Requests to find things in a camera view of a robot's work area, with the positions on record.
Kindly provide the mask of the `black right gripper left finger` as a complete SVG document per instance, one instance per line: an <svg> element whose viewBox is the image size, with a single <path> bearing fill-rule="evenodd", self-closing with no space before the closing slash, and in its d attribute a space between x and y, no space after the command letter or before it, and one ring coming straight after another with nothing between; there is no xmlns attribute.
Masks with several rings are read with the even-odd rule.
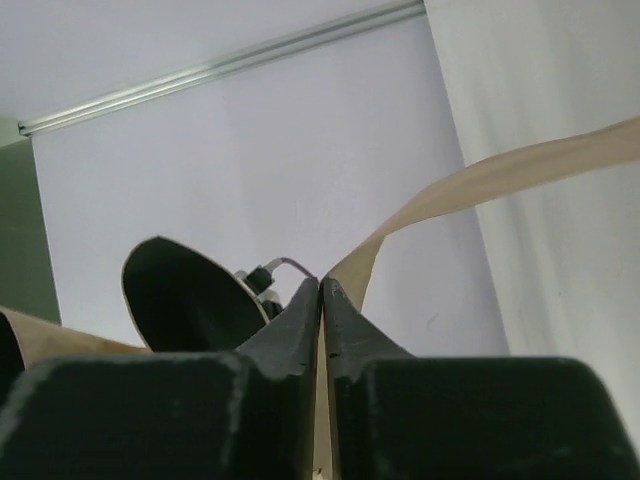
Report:
<svg viewBox="0 0 640 480"><path fill-rule="evenodd" d="M233 350L37 363L1 411L5 479L309 479L319 283Z"/></svg>

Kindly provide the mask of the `beige and black folding umbrella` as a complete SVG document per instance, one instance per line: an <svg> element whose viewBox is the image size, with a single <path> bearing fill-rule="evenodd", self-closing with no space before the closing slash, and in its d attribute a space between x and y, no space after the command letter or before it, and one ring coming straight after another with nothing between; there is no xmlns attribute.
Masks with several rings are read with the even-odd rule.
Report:
<svg viewBox="0 0 640 480"><path fill-rule="evenodd" d="M634 161L639 122L500 154L470 165L417 194L319 283L313 475L333 473L322 283L339 282L361 314L374 262L386 237L409 225L583 172ZM123 290L143 347L113 342L11 310L1 313L1 411L17 379L37 363L73 355L214 353L233 350L269 321L258 300L225 269L172 240L139 244L127 259Z"/></svg>

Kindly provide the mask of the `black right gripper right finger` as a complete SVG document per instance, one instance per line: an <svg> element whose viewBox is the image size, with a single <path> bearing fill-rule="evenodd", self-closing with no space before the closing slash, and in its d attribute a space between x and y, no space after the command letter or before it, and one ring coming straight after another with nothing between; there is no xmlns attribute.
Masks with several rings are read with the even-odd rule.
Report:
<svg viewBox="0 0 640 480"><path fill-rule="evenodd" d="M338 479L635 479L602 381L563 357L421 358L322 283Z"/></svg>

